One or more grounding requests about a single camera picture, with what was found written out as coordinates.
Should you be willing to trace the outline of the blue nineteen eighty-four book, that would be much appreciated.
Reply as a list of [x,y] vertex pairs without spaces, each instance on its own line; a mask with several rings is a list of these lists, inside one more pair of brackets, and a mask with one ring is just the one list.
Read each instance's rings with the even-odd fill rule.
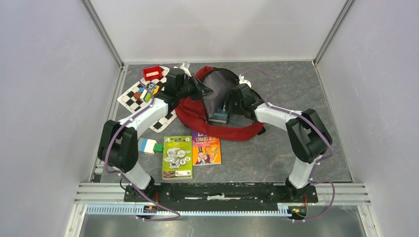
[[208,121],[211,122],[218,122],[218,123],[224,123],[226,124],[229,120],[229,114],[226,111],[218,110],[216,111],[209,119]]

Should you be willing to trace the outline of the red backpack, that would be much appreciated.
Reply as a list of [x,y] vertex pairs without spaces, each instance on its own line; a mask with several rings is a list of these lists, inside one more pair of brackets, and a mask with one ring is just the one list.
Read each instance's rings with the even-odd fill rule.
[[209,66],[201,68],[196,77],[213,93],[196,101],[191,98],[180,100],[175,113],[186,127],[229,141],[246,141],[266,132],[263,123],[251,121],[244,116],[237,116],[237,121],[230,125],[210,123],[209,119],[224,106],[227,90],[239,84],[239,77],[229,69]]

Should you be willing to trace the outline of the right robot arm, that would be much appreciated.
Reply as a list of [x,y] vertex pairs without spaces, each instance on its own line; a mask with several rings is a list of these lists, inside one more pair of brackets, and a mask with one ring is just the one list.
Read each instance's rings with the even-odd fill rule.
[[285,194],[291,201],[303,198],[305,187],[312,183],[315,165],[326,152],[332,151],[332,138],[317,112],[313,109],[294,111],[275,106],[261,99],[246,84],[227,91],[225,109],[287,132],[296,160],[286,180]]

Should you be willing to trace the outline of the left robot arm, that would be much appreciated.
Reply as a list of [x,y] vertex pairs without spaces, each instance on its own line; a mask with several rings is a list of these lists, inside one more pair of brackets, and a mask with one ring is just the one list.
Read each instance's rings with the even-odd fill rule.
[[105,122],[97,152],[105,172],[125,178],[143,201],[155,196],[155,187],[150,185],[151,176],[138,163],[138,139],[151,125],[172,112],[181,99],[198,100],[213,93],[187,69],[172,68],[166,78],[163,89],[152,95],[144,108],[120,121]]

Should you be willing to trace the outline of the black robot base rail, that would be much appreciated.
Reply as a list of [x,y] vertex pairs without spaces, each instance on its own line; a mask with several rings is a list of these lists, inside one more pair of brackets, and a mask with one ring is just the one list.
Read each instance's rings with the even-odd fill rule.
[[143,194],[125,188],[124,202],[145,202],[147,210],[181,212],[275,211],[277,205],[306,206],[319,201],[310,184],[297,189],[288,183],[156,183]]

